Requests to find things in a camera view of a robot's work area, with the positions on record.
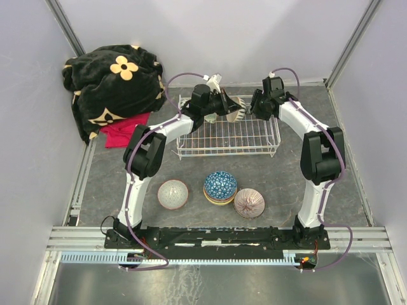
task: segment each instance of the black cable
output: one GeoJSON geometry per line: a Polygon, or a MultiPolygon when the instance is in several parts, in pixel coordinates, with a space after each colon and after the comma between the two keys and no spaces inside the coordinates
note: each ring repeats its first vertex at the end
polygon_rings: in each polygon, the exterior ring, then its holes
{"type": "Polygon", "coordinates": [[[104,222],[106,221],[106,219],[108,219],[109,217],[112,217],[112,218],[113,218],[113,220],[114,220],[114,216],[109,215],[109,216],[106,216],[106,217],[105,217],[105,218],[102,220],[102,223],[100,224],[100,231],[102,232],[102,234],[103,234],[104,236],[106,236],[106,233],[105,233],[105,232],[103,232],[103,230],[102,230],[102,226],[103,226],[104,222]]]}

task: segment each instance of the gray floor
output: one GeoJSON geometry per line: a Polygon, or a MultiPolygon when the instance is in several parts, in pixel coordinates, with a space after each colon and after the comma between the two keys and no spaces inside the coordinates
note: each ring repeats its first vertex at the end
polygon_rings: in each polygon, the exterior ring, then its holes
{"type": "MultiPolygon", "coordinates": [[[[228,88],[230,95],[252,94],[254,88],[228,88]]],[[[175,98],[181,93],[190,96],[191,88],[171,89],[175,98]]],[[[335,114],[323,86],[301,88],[301,103],[317,119],[336,126],[335,114]]],[[[151,115],[149,124],[157,124],[175,114],[166,104],[160,112],[151,115]]],[[[301,140],[286,124],[279,122],[281,145],[273,158],[270,156],[191,157],[179,160],[175,141],[166,146],[162,167],[151,181],[143,207],[143,224],[148,226],[292,226],[294,216],[301,208],[305,181],[300,170],[301,140]],[[241,218],[232,205],[217,207],[204,197],[205,177],[213,171],[226,170],[238,181],[238,188],[257,189],[265,198],[266,210],[255,220],[241,218]],[[187,204],[169,211],[158,202],[157,191],[169,179],[184,181],[190,190],[187,204]]],[[[107,215],[117,215],[125,191],[123,149],[105,149],[106,138],[99,135],[90,168],[82,209],[80,226],[99,226],[107,215]]],[[[351,170],[335,185],[326,207],[325,220],[335,224],[367,226],[362,200],[351,170]]]]}
{"type": "MultiPolygon", "coordinates": [[[[320,254],[320,264],[337,255],[320,254]]],[[[329,271],[278,266],[173,266],[159,271],[60,264],[50,305],[390,305],[375,254],[350,254],[329,271]]]]}

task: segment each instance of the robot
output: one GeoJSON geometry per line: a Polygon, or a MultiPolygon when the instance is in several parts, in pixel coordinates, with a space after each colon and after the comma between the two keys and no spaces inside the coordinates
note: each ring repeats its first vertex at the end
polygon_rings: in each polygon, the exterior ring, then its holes
{"type": "Polygon", "coordinates": [[[314,250],[315,244],[320,250],[330,249],[323,214],[329,192],[345,168],[343,132],[318,122],[274,75],[263,80],[263,90],[254,92],[251,112],[258,119],[274,116],[287,123],[303,141],[300,167],[306,188],[293,227],[141,227],[146,190],[159,171],[165,145],[194,132],[208,114],[225,116],[240,109],[219,86],[219,80],[217,74],[206,84],[196,85],[191,99],[173,119],[137,126],[123,156],[128,170],[125,197],[113,228],[107,231],[105,248],[139,248],[133,238],[136,235],[168,259],[281,258],[283,250],[314,250]]]}

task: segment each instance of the robotic arm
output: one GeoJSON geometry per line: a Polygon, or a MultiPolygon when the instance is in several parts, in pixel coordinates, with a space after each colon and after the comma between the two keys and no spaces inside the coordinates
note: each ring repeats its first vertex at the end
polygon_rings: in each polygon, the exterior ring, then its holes
{"type": "MultiPolygon", "coordinates": [[[[220,89],[219,80],[220,76],[216,75],[211,77],[206,85],[196,85],[191,100],[183,106],[182,115],[176,117],[175,123],[166,126],[163,122],[161,125],[150,127],[138,125],[135,129],[123,157],[126,168],[129,157],[141,137],[148,130],[161,127],[157,132],[152,133],[143,142],[145,146],[137,151],[131,164],[132,172],[135,174],[133,182],[130,174],[127,174],[125,199],[113,225],[114,230],[123,237],[130,238],[125,212],[128,212],[131,227],[133,229],[140,228],[142,204],[146,190],[149,181],[161,165],[165,145],[181,135],[195,131],[204,122],[204,116],[208,114],[217,113],[224,116],[240,108],[223,89],[220,89]],[[133,185],[129,196],[128,210],[126,210],[126,198],[130,184],[133,185]]],[[[338,127],[329,128],[311,116],[296,100],[295,96],[284,91],[284,83],[281,78],[267,77],[263,80],[263,90],[257,89],[253,94],[251,111],[258,119],[269,120],[271,115],[279,118],[287,123],[303,140],[300,165],[307,183],[303,205],[296,217],[294,226],[298,228],[299,238],[308,234],[321,233],[323,225],[320,223],[318,215],[323,219],[328,194],[333,186],[330,182],[339,176],[341,168],[333,148],[316,123],[328,131],[344,159],[345,148],[342,131],[338,127]],[[325,190],[326,195],[324,202],[321,202],[323,190],[325,190]]]]}

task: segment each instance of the black mounting base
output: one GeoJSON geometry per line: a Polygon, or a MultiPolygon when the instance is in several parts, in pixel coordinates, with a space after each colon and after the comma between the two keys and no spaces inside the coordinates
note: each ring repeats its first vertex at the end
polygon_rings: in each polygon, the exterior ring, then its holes
{"type": "MultiPolygon", "coordinates": [[[[135,228],[140,239],[168,259],[282,259],[283,250],[329,250],[328,233],[308,235],[298,240],[295,229],[274,227],[185,227],[135,228]]],[[[126,239],[114,229],[107,231],[106,249],[135,249],[141,246],[126,239]]]]}

